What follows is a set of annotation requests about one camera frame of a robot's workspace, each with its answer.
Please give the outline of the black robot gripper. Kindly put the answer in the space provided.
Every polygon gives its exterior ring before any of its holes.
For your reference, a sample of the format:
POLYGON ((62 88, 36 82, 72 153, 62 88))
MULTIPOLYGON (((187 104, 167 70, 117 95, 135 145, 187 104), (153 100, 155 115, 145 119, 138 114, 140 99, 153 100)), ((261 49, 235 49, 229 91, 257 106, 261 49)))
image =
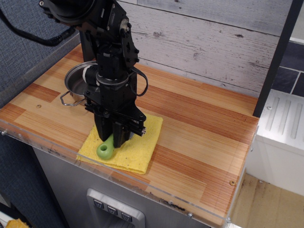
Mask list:
POLYGON ((114 148, 130 139, 131 132, 142 136, 146 132, 145 115, 136 107, 137 76, 129 76, 122 84, 101 84, 97 91, 87 90, 86 109, 94 113, 99 138, 106 141, 113 133, 114 148))

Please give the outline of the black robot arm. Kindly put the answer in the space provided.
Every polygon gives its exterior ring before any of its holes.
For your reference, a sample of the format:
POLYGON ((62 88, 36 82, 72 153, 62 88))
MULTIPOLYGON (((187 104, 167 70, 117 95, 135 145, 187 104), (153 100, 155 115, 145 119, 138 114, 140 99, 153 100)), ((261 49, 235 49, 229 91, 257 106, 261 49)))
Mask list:
POLYGON ((43 0, 44 13, 86 34, 95 62, 83 70, 86 109, 95 116, 101 140, 121 147, 132 134, 144 135, 146 116, 136 107, 139 61, 131 24, 115 0, 43 0))

